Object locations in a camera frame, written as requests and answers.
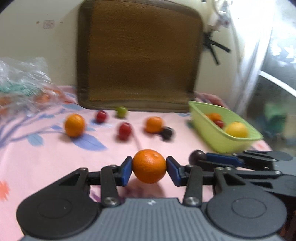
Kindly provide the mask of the pink deer print bedsheet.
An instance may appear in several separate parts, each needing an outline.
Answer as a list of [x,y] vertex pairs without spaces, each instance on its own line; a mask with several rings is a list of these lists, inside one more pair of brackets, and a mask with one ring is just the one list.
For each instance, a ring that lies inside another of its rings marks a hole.
[[[171,141],[144,132],[150,113],[129,112],[127,122],[133,136],[126,142],[116,138],[121,120],[108,111],[106,123],[95,122],[95,111],[76,102],[72,86],[62,90],[66,101],[37,114],[1,119],[1,240],[19,240],[23,234],[16,221],[18,205],[29,195],[72,171],[86,167],[91,172],[110,164],[121,164],[139,150],[152,149],[162,156],[173,156],[185,165],[192,151],[211,149],[191,127],[188,113],[160,113],[165,125],[174,129]],[[85,119],[83,135],[66,135],[67,116],[79,114]]]

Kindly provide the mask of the red cherry tomato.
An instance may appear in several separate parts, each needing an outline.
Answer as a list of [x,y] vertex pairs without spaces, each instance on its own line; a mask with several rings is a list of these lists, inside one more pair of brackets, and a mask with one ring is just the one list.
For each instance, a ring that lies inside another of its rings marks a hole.
[[128,140],[132,134],[132,127],[129,123],[122,123],[118,129],[118,138],[122,141]]

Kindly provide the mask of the dark purple plum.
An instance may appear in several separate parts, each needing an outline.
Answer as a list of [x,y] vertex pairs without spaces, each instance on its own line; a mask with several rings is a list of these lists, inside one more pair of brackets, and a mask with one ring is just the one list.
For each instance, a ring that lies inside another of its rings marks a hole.
[[189,156],[190,165],[198,165],[200,162],[206,161],[207,155],[202,150],[195,150]]
[[169,126],[164,126],[159,134],[164,141],[169,141],[174,135],[174,130]]

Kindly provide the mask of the orange tomato with stem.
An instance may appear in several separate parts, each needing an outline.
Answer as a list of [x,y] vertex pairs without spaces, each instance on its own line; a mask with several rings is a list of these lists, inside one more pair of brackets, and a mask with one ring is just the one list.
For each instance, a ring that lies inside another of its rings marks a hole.
[[218,113],[208,113],[206,116],[211,120],[211,121],[221,121],[222,117]]

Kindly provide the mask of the green tomato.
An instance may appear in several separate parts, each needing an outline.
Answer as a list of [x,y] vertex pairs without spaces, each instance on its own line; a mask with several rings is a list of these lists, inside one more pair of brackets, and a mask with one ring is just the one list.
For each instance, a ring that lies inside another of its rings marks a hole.
[[118,118],[125,118],[127,115],[127,108],[125,108],[124,106],[119,106],[116,109],[116,116]]

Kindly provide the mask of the orange tangerine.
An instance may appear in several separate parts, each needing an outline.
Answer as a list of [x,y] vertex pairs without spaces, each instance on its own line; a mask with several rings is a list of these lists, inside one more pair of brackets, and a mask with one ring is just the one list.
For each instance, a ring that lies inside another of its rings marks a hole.
[[159,133],[163,128],[164,121],[159,116],[151,116],[145,122],[145,131],[147,133]]
[[85,127],[85,119],[76,113],[67,116],[64,123],[66,135],[71,138],[78,138],[83,135]]
[[167,171],[165,158],[155,150],[138,151],[132,159],[132,170],[143,183],[154,184],[161,180]]

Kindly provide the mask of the large yellow grapefruit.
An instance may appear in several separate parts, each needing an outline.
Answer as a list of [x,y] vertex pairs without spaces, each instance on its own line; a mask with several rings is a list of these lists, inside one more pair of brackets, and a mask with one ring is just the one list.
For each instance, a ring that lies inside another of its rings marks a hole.
[[244,123],[234,121],[229,124],[226,129],[225,133],[236,137],[236,138],[247,138],[248,137],[248,129]]

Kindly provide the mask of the frosted glass window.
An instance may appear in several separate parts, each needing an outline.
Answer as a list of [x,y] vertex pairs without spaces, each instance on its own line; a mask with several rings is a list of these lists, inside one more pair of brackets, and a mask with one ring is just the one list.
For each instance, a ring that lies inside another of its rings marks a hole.
[[259,37],[234,110],[276,151],[295,155],[295,1],[247,3]]

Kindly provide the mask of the dark purple plum back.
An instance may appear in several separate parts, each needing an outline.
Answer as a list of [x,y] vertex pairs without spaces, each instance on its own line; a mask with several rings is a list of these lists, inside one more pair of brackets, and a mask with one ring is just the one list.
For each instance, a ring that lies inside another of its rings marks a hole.
[[198,165],[200,162],[206,161],[207,155],[202,150],[195,150],[189,156],[190,165]]

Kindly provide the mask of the green plastic basket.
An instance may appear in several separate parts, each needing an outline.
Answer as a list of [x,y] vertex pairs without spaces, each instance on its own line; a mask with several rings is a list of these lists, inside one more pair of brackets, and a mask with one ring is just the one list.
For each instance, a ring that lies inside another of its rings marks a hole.
[[[203,141],[217,153],[240,152],[263,139],[263,135],[256,128],[227,108],[197,101],[189,101],[188,105],[193,128]],[[222,128],[210,120],[208,115],[212,113],[221,116],[224,123]],[[234,122],[244,124],[247,129],[247,137],[234,137],[225,132],[226,127]]]

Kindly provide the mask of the brown woven seat cushion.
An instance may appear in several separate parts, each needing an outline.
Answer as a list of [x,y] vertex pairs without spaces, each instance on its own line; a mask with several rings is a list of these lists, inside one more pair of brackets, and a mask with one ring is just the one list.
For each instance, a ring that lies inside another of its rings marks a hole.
[[185,113],[203,50],[197,10],[173,1],[84,1],[77,100],[88,109]]

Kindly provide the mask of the small red tomato back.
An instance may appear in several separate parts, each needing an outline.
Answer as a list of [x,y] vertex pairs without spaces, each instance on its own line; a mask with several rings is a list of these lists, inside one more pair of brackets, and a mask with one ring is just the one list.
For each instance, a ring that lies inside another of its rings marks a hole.
[[97,112],[95,120],[97,123],[104,123],[107,120],[107,118],[107,113],[103,110],[100,110]]

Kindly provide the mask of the white power strip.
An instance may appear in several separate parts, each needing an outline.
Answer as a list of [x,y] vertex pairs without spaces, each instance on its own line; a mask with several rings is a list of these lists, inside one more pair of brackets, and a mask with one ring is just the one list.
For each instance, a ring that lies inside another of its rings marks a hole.
[[210,15],[208,17],[208,31],[219,31],[221,27],[228,28],[231,24],[230,3],[224,1],[209,1]]

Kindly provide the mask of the clear plastic bag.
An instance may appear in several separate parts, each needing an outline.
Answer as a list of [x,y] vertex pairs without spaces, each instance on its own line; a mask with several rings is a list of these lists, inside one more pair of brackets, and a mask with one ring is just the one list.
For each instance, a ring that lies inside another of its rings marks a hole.
[[25,62],[1,58],[1,119],[18,113],[36,113],[66,99],[48,75],[42,57]]

